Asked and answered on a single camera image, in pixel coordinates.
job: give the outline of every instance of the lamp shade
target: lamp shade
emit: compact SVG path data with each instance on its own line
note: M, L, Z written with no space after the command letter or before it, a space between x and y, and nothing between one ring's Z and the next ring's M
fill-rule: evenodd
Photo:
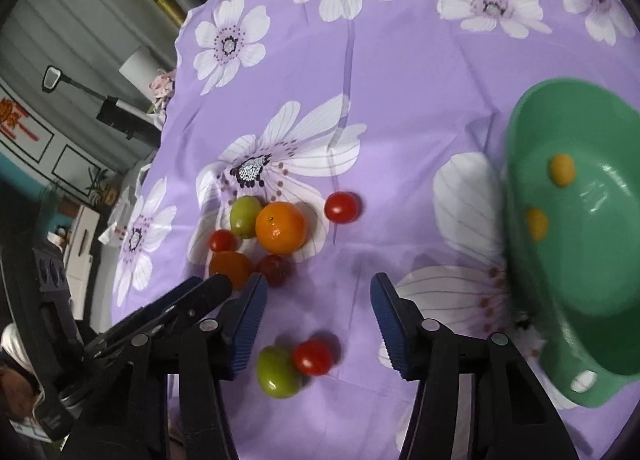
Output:
M120 73L149 101L155 100L149 85L158 75L162 65L156 61L146 46L137 49L120 67Z

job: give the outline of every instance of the rearview mirror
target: rearview mirror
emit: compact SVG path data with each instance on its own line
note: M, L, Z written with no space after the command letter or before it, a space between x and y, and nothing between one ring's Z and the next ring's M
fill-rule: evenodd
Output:
M44 77L42 78L42 91L50 94L58 86L62 75L62 70L59 68L52 65L47 66Z

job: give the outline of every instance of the orange tomato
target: orange tomato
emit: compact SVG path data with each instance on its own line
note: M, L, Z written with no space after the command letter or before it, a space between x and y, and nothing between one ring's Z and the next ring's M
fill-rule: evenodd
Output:
M253 272L254 264L240 252L216 252L209 262L209 275L224 274L235 290L242 290Z
M306 242L306 218L289 202L268 204L255 221L258 242L271 254L293 254Z

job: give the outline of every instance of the dark red tomato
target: dark red tomato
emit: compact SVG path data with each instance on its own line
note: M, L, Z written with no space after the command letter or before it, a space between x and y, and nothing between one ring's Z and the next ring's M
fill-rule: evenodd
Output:
M291 274L291 264L282 256L269 254L257 263L255 270L267 279L269 286L280 286Z
M334 366L334 354L331 348L320 339L309 339L293 350L293 363L305 375L326 375Z
M238 250L238 240L236 240L235 234L231 231L219 229L211 235L209 239L209 249L213 252Z
M324 215L334 224L350 224L360 216L360 199L353 193L332 193L324 203Z

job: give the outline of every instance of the mandarin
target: mandarin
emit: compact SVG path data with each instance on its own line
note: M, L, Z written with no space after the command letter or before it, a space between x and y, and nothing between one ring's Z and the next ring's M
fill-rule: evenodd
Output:
M549 230L549 219L546 217L542 209L532 207L525 212L527 225L531 239L534 242L541 242L546 238Z
M289 202L268 204L255 221L258 242L271 254L293 254L306 242L306 218Z

